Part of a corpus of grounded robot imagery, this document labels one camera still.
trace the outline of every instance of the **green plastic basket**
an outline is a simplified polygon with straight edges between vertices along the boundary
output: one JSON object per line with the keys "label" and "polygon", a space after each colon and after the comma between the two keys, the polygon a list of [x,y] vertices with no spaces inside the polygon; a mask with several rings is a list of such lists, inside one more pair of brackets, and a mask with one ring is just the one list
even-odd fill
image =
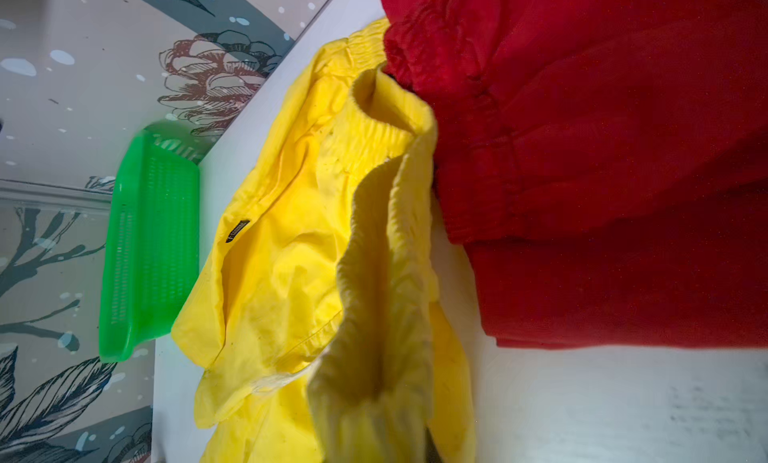
{"label": "green plastic basket", "polygon": [[99,316],[105,362],[168,334],[197,279],[200,171],[160,142],[139,132],[115,180]]}

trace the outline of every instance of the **floral wallpaper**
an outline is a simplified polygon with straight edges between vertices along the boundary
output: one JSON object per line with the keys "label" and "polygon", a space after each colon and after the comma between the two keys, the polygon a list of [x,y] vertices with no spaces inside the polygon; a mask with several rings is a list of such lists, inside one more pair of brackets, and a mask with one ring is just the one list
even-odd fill
{"label": "floral wallpaper", "polygon": [[0,0],[0,178],[108,190],[151,124],[201,160],[326,1]]}
{"label": "floral wallpaper", "polygon": [[0,461],[147,461],[154,344],[98,358],[108,215],[0,200]]}

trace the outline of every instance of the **red fabric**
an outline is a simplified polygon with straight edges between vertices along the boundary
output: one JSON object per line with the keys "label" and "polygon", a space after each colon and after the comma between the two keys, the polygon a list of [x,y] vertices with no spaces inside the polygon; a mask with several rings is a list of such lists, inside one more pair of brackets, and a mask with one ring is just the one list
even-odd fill
{"label": "red fabric", "polygon": [[557,241],[466,246],[500,346],[768,343],[768,193],[717,195]]}
{"label": "red fabric", "polygon": [[382,4],[486,333],[768,345],[768,0]]}

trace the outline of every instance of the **clothing tag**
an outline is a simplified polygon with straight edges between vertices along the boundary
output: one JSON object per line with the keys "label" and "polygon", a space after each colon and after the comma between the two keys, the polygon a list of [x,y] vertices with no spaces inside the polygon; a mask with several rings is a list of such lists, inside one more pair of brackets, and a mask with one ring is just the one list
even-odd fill
{"label": "clothing tag", "polygon": [[234,230],[230,231],[230,236],[226,238],[226,242],[227,242],[227,243],[229,243],[230,241],[232,241],[233,239],[235,239],[235,237],[236,237],[236,236],[237,236],[237,234],[240,232],[240,230],[242,230],[243,228],[245,228],[245,226],[246,226],[247,224],[249,224],[249,223],[250,223],[250,220],[241,220],[241,221],[240,221],[240,222],[237,224],[237,226],[234,228]]}

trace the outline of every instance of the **flower illustration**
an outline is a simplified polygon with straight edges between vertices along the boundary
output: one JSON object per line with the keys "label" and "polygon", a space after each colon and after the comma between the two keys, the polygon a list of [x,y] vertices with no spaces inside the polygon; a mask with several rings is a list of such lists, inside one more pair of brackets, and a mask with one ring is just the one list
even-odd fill
{"label": "flower illustration", "polygon": [[158,102],[173,108],[176,118],[202,125],[194,136],[221,135],[281,58],[271,46],[232,30],[179,40],[160,53],[165,87],[175,93]]}

